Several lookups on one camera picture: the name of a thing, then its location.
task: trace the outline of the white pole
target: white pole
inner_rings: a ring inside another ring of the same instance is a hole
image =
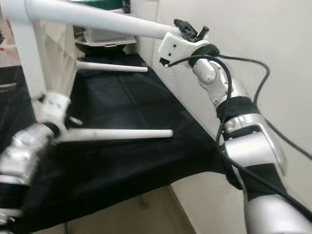
[[[103,71],[119,71],[119,72],[148,72],[147,67],[122,66],[95,62],[77,62],[77,69],[86,70],[103,70]]]
[[[49,20],[155,39],[163,39],[167,32],[180,35],[180,31],[176,27],[116,14],[73,2],[59,0],[25,1],[28,17],[32,21]]]
[[[59,142],[172,137],[172,130],[69,129]]]

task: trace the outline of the floor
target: floor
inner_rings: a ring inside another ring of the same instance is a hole
[[[72,220],[68,227],[69,234],[195,234],[185,217],[170,188],[163,187]],[[36,234],[63,234],[63,225]]]

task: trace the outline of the black cable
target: black cable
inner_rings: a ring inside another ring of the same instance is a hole
[[[228,69],[228,67],[219,59],[209,56],[209,55],[195,55],[195,56],[190,56],[190,57],[186,57],[183,59],[180,59],[176,62],[170,63],[167,65],[167,67],[172,67],[174,65],[177,65],[179,63],[182,63],[184,61],[188,61],[190,59],[208,59],[208,60],[212,60],[215,61],[217,63],[220,64],[220,66],[224,69],[227,78],[228,78],[228,93],[227,93],[227,102],[228,100],[231,98],[231,91],[232,91],[232,77],[231,77],[231,73]],[[258,183],[264,185],[265,187],[271,189],[272,191],[274,191],[276,194],[280,195],[282,198],[284,198],[285,200],[287,200],[291,205],[293,205],[293,207],[295,207],[299,212],[301,212],[302,215],[304,215],[309,221],[312,222],[312,216],[311,216],[311,212],[309,211],[309,209],[307,209],[305,206],[303,206],[300,202],[298,202],[296,199],[294,199],[292,196],[290,196],[289,194],[279,190],[278,188],[276,188],[275,186],[271,185],[270,183],[266,182],[265,180],[263,180],[261,177],[259,177],[258,175],[254,174],[253,172],[249,171],[248,169],[242,167],[241,165],[239,165],[238,163],[236,163],[235,161],[233,161],[231,158],[227,157],[224,152],[222,152],[222,150],[220,149],[220,138],[221,138],[221,134],[224,128],[224,123],[225,123],[225,117],[220,117],[220,127],[217,133],[217,137],[216,137],[216,145],[217,145],[217,149],[220,151],[220,154],[224,157],[224,159],[226,159],[231,165],[233,165],[234,167],[236,167],[239,171],[244,172],[246,174],[248,174],[251,178],[253,178],[255,181],[257,181]]]
[[[254,60],[254,59],[249,59],[249,58],[239,58],[239,57],[232,57],[232,56],[225,56],[225,55],[218,55],[220,58],[222,59],[231,59],[231,60],[239,60],[239,61],[246,61],[246,62],[252,62],[252,63],[256,63],[259,64],[260,66],[262,66],[265,70],[265,76],[263,77],[262,81],[260,82],[257,91],[255,93],[253,102],[254,104],[257,106],[257,101],[259,98],[259,94],[265,84],[265,82],[267,81],[269,75],[270,75],[270,69],[268,67],[268,65],[266,65],[265,63],[258,61],[258,60]],[[312,155],[305,151],[304,149],[302,149],[301,147],[299,147],[298,145],[296,145],[295,143],[293,143],[290,139],[288,139],[284,134],[282,134],[271,122],[269,122],[266,119],[268,125],[272,128],[272,130],[280,137],[282,138],[286,143],[288,143],[289,145],[291,145],[294,149],[296,149],[297,151],[299,151],[300,153],[302,153],[303,155],[307,156],[309,159],[312,159]]]

